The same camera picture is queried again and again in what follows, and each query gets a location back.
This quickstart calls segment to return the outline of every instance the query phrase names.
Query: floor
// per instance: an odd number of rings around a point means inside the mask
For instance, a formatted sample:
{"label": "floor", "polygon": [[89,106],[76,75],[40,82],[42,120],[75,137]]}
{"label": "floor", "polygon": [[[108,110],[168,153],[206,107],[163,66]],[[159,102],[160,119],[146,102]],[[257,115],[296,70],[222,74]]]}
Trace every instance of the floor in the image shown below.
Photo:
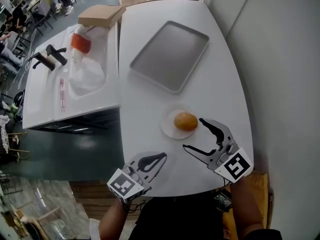
{"label": "floor", "polygon": [[[31,202],[21,210],[28,217],[39,218],[59,207],[57,212],[40,221],[40,225],[49,239],[89,239],[92,232],[90,229],[94,228],[92,227],[94,222],[99,226],[99,221],[89,220],[83,205],[76,202],[68,181],[16,178],[20,182],[22,191],[2,197],[5,210],[7,211],[8,208],[12,211],[11,205],[19,208]],[[136,226],[135,223],[136,220],[125,222],[120,240],[129,239]],[[15,234],[12,230],[3,230],[2,228],[0,227],[0,232],[6,239],[18,239],[14,238]]]}
{"label": "floor", "polygon": [[[118,3],[118,0],[79,0],[74,4],[74,10],[70,15],[65,16],[60,12],[56,15],[57,21],[49,19],[53,29],[41,27],[44,36],[36,33],[31,50],[76,24],[78,15],[86,8],[96,4]],[[25,75],[23,73],[22,68],[15,79],[9,77],[1,85],[1,90],[12,97],[23,91],[28,77],[27,73]],[[13,132],[20,131],[22,126],[16,124]],[[2,166],[1,169],[5,173],[45,180],[101,180],[109,179],[114,170],[124,163],[119,125],[108,131],[101,131],[95,136],[36,130],[27,132],[28,134],[21,138],[20,149],[31,151],[30,157],[19,164],[10,163]]]}

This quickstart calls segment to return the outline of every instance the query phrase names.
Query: white countertop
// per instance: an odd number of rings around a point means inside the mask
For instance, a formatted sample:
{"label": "white countertop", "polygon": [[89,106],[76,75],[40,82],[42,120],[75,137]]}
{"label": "white countertop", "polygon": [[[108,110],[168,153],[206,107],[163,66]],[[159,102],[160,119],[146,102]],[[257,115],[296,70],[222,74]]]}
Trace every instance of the white countertop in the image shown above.
{"label": "white countertop", "polygon": [[[209,36],[209,44],[179,95],[171,95],[130,72],[130,63],[152,36],[174,21]],[[253,145],[247,104],[226,41],[206,5],[199,1],[163,0],[129,6],[122,16],[119,80],[120,122],[124,161],[146,151],[166,152],[167,161],[151,182],[146,196],[169,197],[201,193],[223,186],[223,179],[182,147],[206,152],[217,148],[216,138],[201,123],[189,138],[167,137],[159,123],[172,103],[189,106],[198,118],[229,127],[239,147],[252,162]]]}
{"label": "white countertop", "polygon": [[[103,85],[95,91],[82,95],[75,93],[70,85],[72,74],[70,65],[73,60],[70,44],[72,34],[77,27],[77,24],[68,27],[35,49],[34,53],[45,50],[49,44],[57,50],[66,47],[67,51],[62,55],[68,62],[64,66],[57,62],[56,68],[51,71],[43,64],[33,69],[37,59],[32,59],[23,106],[24,129],[119,107],[118,24],[109,30],[104,30],[107,34],[106,44],[101,47],[105,56],[102,63]],[[65,110],[61,109],[60,79],[64,79]]]}

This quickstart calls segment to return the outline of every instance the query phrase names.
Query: white table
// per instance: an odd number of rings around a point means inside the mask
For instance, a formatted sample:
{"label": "white table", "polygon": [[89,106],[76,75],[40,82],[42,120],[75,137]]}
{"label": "white table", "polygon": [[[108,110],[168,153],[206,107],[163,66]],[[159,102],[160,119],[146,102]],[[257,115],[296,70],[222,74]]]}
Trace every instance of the white table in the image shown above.
{"label": "white table", "polygon": [[[186,25],[209,36],[209,45],[180,95],[171,95],[130,72],[130,63],[167,22]],[[169,197],[201,193],[223,186],[223,179],[186,153],[183,144],[206,152],[216,138],[201,123],[189,138],[174,140],[161,130],[164,109],[172,103],[189,106],[198,118],[229,127],[252,162],[252,135],[247,104],[226,41],[206,5],[199,1],[164,0],[129,6],[122,16],[119,79],[120,121],[124,160],[146,151],[166,152],[164,167],[146,196]]]}

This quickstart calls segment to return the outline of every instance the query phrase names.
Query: black shirt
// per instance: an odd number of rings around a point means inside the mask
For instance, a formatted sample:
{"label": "black shirt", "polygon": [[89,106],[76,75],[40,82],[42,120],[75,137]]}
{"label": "black shirt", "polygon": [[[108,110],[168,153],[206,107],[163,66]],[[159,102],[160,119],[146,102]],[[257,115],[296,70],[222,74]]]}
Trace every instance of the black shirt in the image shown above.
{"label": "black shirt", "polygon": [[24,26],[27,16],[24,15],[24,12],[22,11],[21,7],[15,8],[12,12],[12,16],[13,16],[13,19],[11,20],[12,27],[17,26],[18,19],[19,19],[19,25]]}
{"label": "black shirt", "polygon": [[[212,198],[208,193],[153,198],[143,207],[129,240],[222,240],[223,215]],[[257,239],[282,238],[279,231],[272,229],[256,230],[244,238]]]}

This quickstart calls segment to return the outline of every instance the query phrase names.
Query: gray metal tray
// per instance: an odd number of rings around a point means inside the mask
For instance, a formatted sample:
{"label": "gray metal tray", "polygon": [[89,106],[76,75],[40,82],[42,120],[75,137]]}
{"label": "gray metal tray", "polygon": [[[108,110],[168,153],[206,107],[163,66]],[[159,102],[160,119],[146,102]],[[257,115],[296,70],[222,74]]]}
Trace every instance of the gray metal tray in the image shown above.
{"label": "gray metal tray", "polygon": [[207,35],[167,21],[134,58],[130,68],[168,92],[178,94],[208,43]]}

